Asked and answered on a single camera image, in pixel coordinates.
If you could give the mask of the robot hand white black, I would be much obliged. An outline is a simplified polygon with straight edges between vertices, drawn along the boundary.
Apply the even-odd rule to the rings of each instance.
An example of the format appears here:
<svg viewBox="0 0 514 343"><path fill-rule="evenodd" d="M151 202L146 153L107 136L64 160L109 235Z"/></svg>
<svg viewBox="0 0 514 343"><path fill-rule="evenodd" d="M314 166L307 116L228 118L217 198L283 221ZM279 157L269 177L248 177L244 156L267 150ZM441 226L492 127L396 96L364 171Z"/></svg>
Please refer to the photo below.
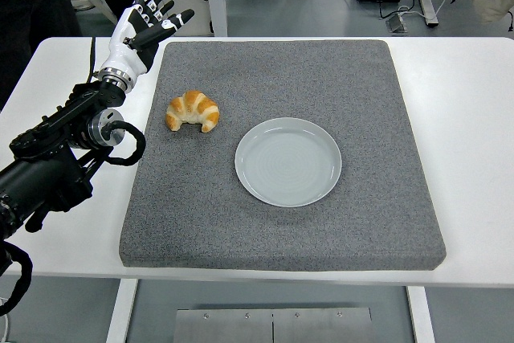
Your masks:
<svg viewBox="0 0 514 343"><path fill-rule="evenodd" d="M100 78L118 77L135 82L153 65L160 42L174 35L193 16L191 9L167 16L172 0L134 0L124 10L109 42L109 57L100 67Z"/></svg>

